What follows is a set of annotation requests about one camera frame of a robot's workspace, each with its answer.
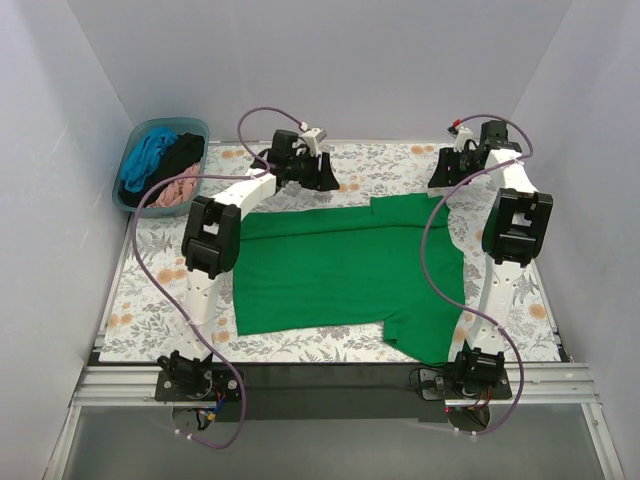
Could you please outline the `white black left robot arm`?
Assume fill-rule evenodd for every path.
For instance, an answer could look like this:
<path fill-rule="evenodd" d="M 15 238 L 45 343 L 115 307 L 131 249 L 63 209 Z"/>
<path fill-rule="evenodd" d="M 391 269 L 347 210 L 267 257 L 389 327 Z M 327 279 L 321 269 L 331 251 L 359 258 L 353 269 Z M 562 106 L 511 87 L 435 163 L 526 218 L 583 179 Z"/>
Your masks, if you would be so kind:
<path fill-rule="evenodd" d="M 222 275 L 232 271 L 239 257 L 244 218 L 291 182 L 319 192 L 339 188 L 330 155 L 320 147 L 325 138 L 323 128 L 306 127 L 301 133 L 279 129 L 244 180 L 212 197 L 193 199 L 181 246 L 188 271 L 188 326 L 171 355 L 157 360 L 168 382 L 187 398 L 209 399 L 223 388 L 212 372 L 214 354 L 204 342 L 211 336 Z"/>

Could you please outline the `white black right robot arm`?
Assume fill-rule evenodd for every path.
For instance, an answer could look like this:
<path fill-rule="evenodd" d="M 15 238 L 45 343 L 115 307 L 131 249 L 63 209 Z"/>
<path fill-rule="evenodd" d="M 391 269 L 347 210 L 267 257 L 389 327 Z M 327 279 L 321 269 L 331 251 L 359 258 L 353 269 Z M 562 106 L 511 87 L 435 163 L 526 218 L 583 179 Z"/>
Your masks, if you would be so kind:
<path fill-rule="evenodd" d="M 519 278 L 542 249 L 553 198 L 538 191 L 525 171 L 532 143 L 526 140 L 523 149 L 509 138 L 512 122 L 494 115 L 484 118 L 479 134 L 464 126 L 466 119 L 451 124 L 448 132 L 455 137 L 454 145 L 439 151 L 428 186 L 455 192 L 489 175 L 497 188 L 481 241 L 486 273 L 479 311 L 455 361 L 446 367 L 460 395 L 489 399 L 508 391 L 506 327 Z"/>

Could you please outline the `green t shirt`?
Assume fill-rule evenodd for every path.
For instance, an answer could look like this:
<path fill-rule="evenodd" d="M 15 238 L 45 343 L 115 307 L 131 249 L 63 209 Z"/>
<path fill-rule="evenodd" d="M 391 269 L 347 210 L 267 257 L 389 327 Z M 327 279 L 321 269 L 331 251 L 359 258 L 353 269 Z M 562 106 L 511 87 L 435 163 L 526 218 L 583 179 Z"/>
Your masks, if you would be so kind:
<path fill-rule="evenodd" d="M 386 344 L 446 362 L 465 301 L 464 254 L 438 202 L 418 193 L 249 214 L 233 269 L 238 333 L 382 323 Z"/>

